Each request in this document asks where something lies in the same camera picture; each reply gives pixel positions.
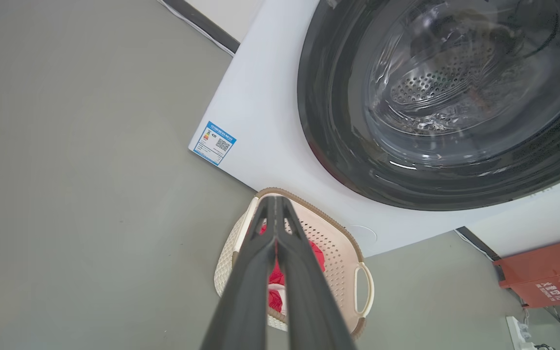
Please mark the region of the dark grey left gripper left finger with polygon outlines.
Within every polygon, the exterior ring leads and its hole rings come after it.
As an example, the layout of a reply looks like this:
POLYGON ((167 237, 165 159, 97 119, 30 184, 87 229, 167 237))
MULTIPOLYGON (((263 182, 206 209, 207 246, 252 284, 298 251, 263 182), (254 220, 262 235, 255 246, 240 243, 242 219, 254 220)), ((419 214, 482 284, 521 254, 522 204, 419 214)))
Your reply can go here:
POLYGON ((201 350, 265 350, 268 276, 275 264, 272 197, 262 198, 247 228, 201 350))

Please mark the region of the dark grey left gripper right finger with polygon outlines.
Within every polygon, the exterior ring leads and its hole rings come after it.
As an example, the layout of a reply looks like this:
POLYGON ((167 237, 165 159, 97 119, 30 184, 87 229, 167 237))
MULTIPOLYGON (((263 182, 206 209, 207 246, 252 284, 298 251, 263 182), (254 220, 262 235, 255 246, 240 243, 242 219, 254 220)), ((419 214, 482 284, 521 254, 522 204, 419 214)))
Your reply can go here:
POLYGON ((277 261, 286 279, 290 350, 356 350, 293 204, 276 197, 277 261))

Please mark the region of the beige perforated laundry basket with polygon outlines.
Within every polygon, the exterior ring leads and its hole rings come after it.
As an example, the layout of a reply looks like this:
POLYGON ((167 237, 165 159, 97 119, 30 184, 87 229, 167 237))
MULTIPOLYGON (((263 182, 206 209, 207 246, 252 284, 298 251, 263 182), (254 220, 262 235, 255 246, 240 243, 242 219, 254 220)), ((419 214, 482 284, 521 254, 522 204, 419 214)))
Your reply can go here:
POLYGON ((353 339, 364 332, 366 318, 375 299, 375 284, 364 256, 349 231, 304 199, 280 188, 266 188, 255 194, 235 223, 220 253, 213 277, 215 290, 224 292, 232 268, 260 200, 282 195, 291 201, 314 255, 324 273, 353 339))

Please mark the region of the red and white garment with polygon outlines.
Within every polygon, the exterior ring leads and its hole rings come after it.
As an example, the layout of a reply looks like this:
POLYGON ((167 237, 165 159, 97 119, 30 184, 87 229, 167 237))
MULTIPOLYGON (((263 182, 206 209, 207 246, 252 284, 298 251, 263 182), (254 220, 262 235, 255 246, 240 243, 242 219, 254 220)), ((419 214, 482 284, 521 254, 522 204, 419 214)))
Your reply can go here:
MULTIPOLYGON (((324 252, 309 237, 309 244, 313 250, 313 254, 317 259, 318 265, 322 272, 325 272, 325 256, 324 252)), ((286 297, 286 279, 278 262, 276 261, 274 269, 269 275, 267 284, 267 304, 269 308, 284 316, 288 313, 288 301, 286 297)))

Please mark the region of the round white filter cover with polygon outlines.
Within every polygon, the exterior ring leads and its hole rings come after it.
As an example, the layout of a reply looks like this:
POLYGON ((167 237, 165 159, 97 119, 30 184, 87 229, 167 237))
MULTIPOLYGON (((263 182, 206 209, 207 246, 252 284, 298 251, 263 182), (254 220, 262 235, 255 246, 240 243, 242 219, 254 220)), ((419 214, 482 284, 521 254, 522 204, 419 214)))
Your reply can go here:
POLYGON ((377 241, 376 233, 365 226, 348 225, 346 229, 360 245, 371 245, 377 241))

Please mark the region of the blue energy label sticker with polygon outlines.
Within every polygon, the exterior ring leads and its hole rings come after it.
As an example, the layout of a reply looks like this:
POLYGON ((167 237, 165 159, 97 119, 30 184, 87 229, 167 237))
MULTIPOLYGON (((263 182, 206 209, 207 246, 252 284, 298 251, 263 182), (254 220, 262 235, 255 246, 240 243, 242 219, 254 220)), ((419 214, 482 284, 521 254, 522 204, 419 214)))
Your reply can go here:
POLYGON ((193 152, 211 164, 219 166, 235 144, 236 138, 209 121, 195 141, 193 152))

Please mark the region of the dark round washing machine door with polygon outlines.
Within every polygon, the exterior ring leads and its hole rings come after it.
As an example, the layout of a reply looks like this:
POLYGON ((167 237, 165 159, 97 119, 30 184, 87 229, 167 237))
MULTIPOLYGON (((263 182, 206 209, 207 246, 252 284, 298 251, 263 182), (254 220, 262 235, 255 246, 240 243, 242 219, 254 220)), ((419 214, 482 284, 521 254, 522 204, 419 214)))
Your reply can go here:
POLYGON ((540 192, 560 182, 560 0, 320 0, 297 105, 320 164, 372 201, 540 192))

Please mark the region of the white front-load washing machine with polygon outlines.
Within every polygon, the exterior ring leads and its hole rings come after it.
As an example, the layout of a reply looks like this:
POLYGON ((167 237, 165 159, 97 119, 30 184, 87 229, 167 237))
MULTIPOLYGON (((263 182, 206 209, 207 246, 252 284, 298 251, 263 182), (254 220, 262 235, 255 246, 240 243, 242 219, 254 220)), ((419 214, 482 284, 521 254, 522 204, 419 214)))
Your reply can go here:
POLYGON ((189 148, 367 256, 560 242, 560 0, 265 0, 189 148))

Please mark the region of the white power strip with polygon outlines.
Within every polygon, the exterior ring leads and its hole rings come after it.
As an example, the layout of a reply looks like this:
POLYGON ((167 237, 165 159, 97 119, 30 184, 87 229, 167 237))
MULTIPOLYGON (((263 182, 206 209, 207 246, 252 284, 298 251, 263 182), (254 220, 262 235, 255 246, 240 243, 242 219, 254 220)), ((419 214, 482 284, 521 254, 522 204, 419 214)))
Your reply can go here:
POLYGON ((531 335, 527 324, 520 323, 513 316, 507 316, 505 319, 514 350, 537 350, 535 344, 530 341, 531 335))

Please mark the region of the red fire equipment box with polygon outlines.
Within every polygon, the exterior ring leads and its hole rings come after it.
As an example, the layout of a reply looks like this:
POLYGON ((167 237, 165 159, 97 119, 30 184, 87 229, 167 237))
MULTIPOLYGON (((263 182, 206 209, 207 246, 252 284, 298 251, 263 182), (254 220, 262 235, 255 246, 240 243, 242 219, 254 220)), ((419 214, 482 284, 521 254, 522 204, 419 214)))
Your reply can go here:
POLYGON ((560 305, 560 243, 494 261, 499 286, 522 300, 523 308, 560 305))

